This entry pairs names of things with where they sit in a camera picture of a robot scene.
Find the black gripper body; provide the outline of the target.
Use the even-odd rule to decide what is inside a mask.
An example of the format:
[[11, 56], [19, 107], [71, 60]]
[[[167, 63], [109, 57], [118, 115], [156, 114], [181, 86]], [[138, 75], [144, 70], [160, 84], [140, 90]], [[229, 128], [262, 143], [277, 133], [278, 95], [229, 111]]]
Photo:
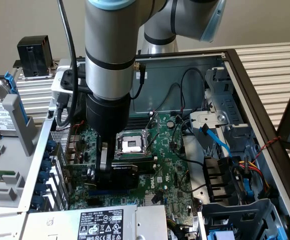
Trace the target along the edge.
[[102, 140], [108, 140], [121, 132], [129, 119], [131, 97], [105, 100], [89, 94], [86, 97], [86, 119]]

